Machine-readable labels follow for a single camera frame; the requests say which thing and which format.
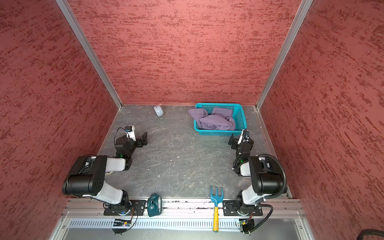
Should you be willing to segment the purple trousers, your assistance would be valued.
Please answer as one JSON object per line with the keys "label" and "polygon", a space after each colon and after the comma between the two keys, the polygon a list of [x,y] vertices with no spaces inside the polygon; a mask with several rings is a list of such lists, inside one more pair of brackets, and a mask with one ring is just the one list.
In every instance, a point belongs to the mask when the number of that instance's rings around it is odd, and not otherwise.
{"label": "purple trousers", "polygon": [[230,109],[215,107],[211,114],[203,108],[190,109],[188,112],[200,130],[234,131],[236,129],[233,111]]}

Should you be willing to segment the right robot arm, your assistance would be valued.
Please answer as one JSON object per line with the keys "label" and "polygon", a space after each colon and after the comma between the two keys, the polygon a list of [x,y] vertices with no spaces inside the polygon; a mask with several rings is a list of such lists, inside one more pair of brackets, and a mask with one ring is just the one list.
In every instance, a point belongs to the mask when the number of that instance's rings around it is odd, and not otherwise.
{"label": "right robot arm", "polygon": [[228,145],[236,151],[232,170],[240,177],[251,178],[251,185],[237,195],[234,210],[238,215],[251,215],[262,202],[287,192],[287,175],[282,164],[270,154],[252,156],[254,141],[247,129],[239,137],[231,135]]}

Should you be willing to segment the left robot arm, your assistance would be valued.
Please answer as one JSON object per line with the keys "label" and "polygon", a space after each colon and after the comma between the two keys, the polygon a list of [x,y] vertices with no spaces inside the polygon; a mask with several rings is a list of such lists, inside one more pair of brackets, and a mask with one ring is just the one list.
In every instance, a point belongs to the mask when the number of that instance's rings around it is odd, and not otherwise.
{"label": "left robot arm", "polygon": [[148,144],[148,133],[134,138],[134,132],[125,130],[126,134],[114,140],[115,157],[106,155],[85,155],[77,158],[62,186],[67,196],[92,198],[104,204],[104,215],[133,215],[135,207],[125,190],[117,189],[105,180],[106,173],[124,172],[131,168],[132,155],[137,148]]}

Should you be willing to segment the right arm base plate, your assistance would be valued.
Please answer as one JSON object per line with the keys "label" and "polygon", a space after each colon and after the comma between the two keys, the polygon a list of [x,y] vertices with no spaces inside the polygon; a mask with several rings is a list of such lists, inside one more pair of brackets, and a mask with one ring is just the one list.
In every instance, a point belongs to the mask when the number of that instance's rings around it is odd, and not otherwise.
{"label": "right arm base plate", "polygon": [[224,200],[223,212],[224,216],[250,217],[252,215],[260,217],[263,215],[261,207],[241,204],[235,200]]}

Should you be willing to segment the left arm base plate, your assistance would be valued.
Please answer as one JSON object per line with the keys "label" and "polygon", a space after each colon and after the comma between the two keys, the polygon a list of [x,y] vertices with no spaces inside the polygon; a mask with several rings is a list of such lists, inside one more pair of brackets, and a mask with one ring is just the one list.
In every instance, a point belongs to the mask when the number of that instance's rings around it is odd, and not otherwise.
{"label": "left arm base plate", "polygon": [[104,216],[142,216],[146,209],[146,200],[130,200],[128,206],[123,204],[111,205],[104,203]]}

